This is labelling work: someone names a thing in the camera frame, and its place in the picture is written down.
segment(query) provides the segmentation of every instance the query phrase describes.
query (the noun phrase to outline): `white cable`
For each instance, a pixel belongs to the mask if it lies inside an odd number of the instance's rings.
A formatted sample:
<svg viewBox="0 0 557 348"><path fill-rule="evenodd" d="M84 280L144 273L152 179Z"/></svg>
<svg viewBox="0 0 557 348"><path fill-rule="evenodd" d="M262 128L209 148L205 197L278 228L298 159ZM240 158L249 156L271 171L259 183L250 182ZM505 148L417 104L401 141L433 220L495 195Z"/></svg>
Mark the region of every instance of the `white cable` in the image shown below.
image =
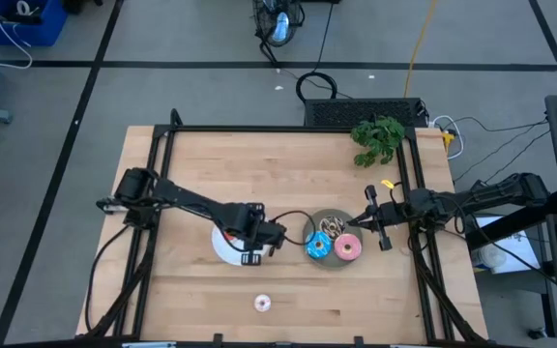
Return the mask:
<svg viewBox="0 0 557 348"><path fill-rule="evenodd" d="M461 132L459 131L459 127L456 126L456 123L453 121L451 116L448 116L448 115L441 115L441 116L438 116L438 117L434 118L433 119L433 125L435 125L437 120L439 120L441 118L445 118L445 119L448 119L449 121L451 121L451 123L454 126L454 130L456 131L456 136L459 138L459 144L461 144L459 152L457 152L456 154L448 157L449 160L454 160L454 159L458 158L463 153L463 139L461 138Z"/></svg>
<svg viewBox="0 0 557 348"><path fill-rule="evenodd" d="M34 59L32 58L31 54L29 54L26 50L24 50L23 47L20 46L20 44L16 43L16 41L14 41L10 37L10 35L8 35L6 30L4 29L4 26L1 24L1 19L0 19L0 28L1 28L1 31L4 32L4 35L6 36L6 38L8 38L8 40L10 40L11 43L13 43L18 49L20 49L21 52L25 53L27 58L29 58L29 62L24 67L15 66L15 65L11 65L11 64L5 64L5 63L0 63L0 67L13 68L13 69L19 69L19 70L26 70L26 69L31 68L32 63L34 62Z"/></svg>

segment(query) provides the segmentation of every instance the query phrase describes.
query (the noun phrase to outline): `artificial plant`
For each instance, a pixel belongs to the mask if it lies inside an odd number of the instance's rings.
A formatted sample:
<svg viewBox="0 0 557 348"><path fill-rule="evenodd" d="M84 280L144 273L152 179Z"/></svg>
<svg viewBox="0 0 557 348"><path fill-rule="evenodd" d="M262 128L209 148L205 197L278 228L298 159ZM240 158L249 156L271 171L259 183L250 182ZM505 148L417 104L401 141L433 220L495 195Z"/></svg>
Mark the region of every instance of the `artificial plant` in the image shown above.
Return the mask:
<svg viewBox="0 0 557 348"><path fill-rule="evenodd" d="M368 151L354 157L356 165L370 167L380 155L381 164L390 162L405 135L403 126L392 117L377 116L374 120L363 121L351 131L352 139L358 145L368 148Z"/></svg>

